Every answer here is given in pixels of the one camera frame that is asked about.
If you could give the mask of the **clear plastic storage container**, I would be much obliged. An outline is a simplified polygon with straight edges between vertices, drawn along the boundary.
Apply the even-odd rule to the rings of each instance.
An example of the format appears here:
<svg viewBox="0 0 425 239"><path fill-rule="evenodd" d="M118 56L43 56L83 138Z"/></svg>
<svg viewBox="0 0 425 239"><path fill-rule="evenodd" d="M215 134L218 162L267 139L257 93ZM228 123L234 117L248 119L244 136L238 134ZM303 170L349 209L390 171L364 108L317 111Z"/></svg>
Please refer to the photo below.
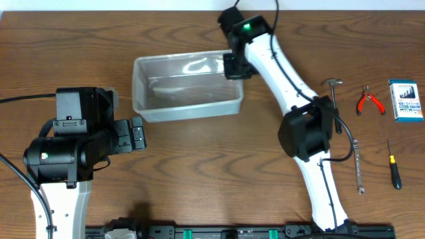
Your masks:
<svg viewBox="0 0 425 239"><path fill-rule="evenodd" d="M224 76L230 50L142 56L133 64L133 110L149 123L238 114L240 80Z"/></svg>

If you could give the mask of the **small claw hammer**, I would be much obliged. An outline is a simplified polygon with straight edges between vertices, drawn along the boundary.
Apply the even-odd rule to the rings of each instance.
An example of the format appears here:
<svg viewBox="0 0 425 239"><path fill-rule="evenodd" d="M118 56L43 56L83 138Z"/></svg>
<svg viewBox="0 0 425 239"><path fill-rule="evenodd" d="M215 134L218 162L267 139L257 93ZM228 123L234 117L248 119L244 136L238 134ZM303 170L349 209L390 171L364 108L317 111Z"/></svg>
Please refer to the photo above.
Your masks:
<svg viewBox="0 0 425 239"><path fill-rule="evenodd" d="M335 79L335 78L330 78L325 80L324 82L321 83L321 85L325 85L328 84L330 87L330 91L331 91L331 97L333 100L333 109L334 109L334 114L336 116L339 116L339 110L337 107L337 98L336 98L336 93L335 93L335 87L336 85L340 85L342 84L343 81L340 79ZM341 123L339 122L339 120L337 118L335 118L335 132L337 134L342 134L342 126Z"/></svg>

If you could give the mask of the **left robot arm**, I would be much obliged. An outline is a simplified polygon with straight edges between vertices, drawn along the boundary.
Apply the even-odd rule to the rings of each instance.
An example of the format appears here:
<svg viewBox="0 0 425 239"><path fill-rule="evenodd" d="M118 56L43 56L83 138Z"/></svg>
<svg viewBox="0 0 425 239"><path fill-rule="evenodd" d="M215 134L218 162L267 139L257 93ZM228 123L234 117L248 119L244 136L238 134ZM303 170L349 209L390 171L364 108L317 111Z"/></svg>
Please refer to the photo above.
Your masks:
<svg viewBox="0 0 425 239"><path fill-rule="evenodd" d="M25 150L37 238L84 238L96 164L110 156L143 150L142 119L114 118L113 89L59 88L56 117Z"/></svg>

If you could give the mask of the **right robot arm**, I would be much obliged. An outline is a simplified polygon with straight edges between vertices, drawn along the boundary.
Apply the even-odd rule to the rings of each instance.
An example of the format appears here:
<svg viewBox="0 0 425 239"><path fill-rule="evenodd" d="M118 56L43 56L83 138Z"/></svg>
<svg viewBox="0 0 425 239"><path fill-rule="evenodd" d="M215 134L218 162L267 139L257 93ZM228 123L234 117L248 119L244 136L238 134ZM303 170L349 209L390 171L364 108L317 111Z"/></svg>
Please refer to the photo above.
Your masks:
<svg viewBox="0 0 425 239"><path fill-rule="evenodd" d="M301 171L313 221L322 231L339 232L348 217L331 171L330 140L337 119L331 99L318 96L300 78L262 16L246 19L232 6L219 15L218 25L231 49L223 56L225 77L246 80L258 74L265 81L283 115L279 142Z"/></svg>

